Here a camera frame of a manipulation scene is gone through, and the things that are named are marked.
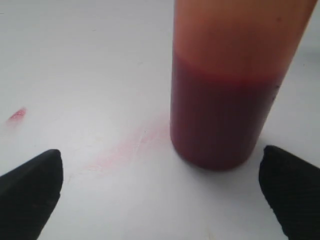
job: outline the white surface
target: white surface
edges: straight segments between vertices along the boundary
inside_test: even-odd
[[[2,0],[0,12],[0,174],[49,148],[64,160],[40,240],[287,239],[258,166],[266,144],[320,166],[319,5],[253,156],[228,173],[191,168],[169,141],[172,0]]]

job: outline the red smear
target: red smear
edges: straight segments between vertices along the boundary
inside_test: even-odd
[[[25,107],[21,108],[17,112],[15,112],[9,119],[6,121],[7,123],[20,123],[27,113],[27,109]]]
[[[86,170],[104,171],[115,165],[130,163],[148,149],[169,141],[169,123],[156,122],[151,127],[141,127],[118,145],[100,154]]]

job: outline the red liquid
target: red liquid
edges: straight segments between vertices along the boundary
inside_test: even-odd
[[[176,151],[202,168],[227,170],[253,151],[285,74],[214,76],[173,54],[170,135]]]

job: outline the black object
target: black object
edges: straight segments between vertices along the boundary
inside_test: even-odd
[[[36,240],[63,184],[58,150],[48,150],[0,177],[0,240]]]
[[[276,146],[264,149],[259,183],[290,240],[320,240],[320,169]]]

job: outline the red stain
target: red stain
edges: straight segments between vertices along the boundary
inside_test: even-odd
[[[139,159],[146,150],[168,140],[169,123],[166,121],[156,122],[150,127],[141,127],[116,146],[103,151],[96,161],[86,166],[86,170],[103,171],[115,165],[130,163]]]
[[[20,123],[27,113],[27,109],[22,107],[20,110],[16,111],[9,119],[6,121],[7,123]]]

